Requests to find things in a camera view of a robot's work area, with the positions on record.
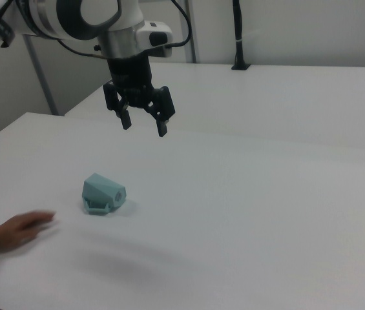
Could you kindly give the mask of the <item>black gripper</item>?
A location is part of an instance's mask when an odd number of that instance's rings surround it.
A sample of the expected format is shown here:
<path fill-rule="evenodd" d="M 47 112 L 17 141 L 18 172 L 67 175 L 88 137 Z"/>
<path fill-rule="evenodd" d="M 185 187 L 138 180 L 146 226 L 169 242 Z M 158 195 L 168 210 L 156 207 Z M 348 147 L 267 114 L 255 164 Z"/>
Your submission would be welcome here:
<path fill-rule="evenodd" d="M 112 78 L 103 85 L 107 109 L 115 112 L 124 130 L 132 125 L 128 106 L 144 109 L 156 120 L 159 137 L 164 137 L 175 107 L 168 87 L 153 87 L 148 55 L 109 59 L 107 63 Z"/>

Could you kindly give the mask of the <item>bare human hand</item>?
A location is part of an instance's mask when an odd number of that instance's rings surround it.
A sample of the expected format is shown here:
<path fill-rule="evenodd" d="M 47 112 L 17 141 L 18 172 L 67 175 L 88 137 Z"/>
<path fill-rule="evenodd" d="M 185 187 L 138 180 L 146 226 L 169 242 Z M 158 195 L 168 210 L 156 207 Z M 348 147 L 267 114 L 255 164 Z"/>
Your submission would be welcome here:
<path fill-rule="evenodd" d="M 0 250 L 11 250 L 24 245 L 52 223 L 55 212 L 31 211 L 18 214 L 0 225 Z"/>

